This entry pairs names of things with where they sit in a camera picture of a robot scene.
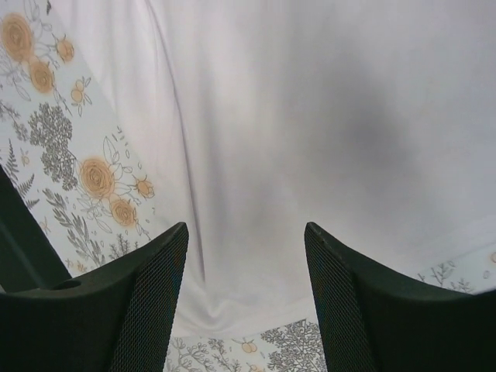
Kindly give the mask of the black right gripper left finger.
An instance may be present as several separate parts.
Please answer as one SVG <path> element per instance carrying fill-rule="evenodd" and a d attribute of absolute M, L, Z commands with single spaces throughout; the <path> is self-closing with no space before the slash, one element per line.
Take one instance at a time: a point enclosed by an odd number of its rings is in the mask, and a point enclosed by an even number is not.
<path fill-rule="evenodd" d="M 162 371 L 188 250 L 179 222 L 51 289 L 1 296 L 3 371 Z"/>

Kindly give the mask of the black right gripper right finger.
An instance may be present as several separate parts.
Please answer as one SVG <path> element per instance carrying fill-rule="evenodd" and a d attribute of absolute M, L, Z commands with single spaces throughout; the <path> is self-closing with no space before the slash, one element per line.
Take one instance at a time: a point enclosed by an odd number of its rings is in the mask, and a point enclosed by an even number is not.
<path fill-rule="evenodd" d="M 464 294 L 400 274 L 305 227 L 330 371 L 493 371 L 495 293 Z"/>

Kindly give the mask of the white t-shirt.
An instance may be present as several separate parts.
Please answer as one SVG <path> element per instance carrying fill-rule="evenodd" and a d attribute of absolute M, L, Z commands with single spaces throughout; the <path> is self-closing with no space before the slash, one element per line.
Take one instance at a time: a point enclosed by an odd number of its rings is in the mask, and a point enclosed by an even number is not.
<path fill-rule="evenodd" d="M 402 273 L 495 246 L 493 1 L 55 1 L 190 243 L 176 336 L 310 315 L 316 222 Z"/>

